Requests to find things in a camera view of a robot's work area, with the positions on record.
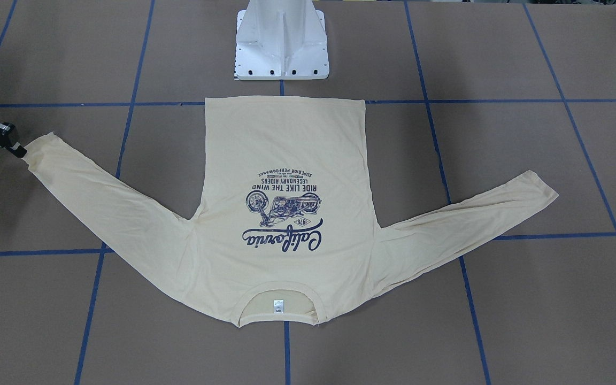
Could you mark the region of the cream long-sleeve printed shirt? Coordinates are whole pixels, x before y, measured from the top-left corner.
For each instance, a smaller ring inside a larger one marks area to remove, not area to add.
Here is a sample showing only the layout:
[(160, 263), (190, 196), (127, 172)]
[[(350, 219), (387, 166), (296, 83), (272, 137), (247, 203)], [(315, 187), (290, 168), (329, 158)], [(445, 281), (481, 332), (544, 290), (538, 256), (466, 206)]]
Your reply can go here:
[(50, 133), (32, 174), (156, 288), (237, 327), (315, 326), (445, 265), (557, 199), (533, 171), (381, 227), (370, 189), (366, 104), (245, 96), (205, 101), (205, 175), (190, 219)]

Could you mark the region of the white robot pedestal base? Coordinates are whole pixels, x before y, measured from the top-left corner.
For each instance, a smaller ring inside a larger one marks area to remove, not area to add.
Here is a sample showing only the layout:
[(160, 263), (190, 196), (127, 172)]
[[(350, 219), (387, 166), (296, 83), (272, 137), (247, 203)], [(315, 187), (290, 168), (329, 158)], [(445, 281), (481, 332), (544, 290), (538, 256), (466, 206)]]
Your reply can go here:
[(236, 17), (237, 80), (324, 80), (325, 15), (312, 1), (250, 1)]

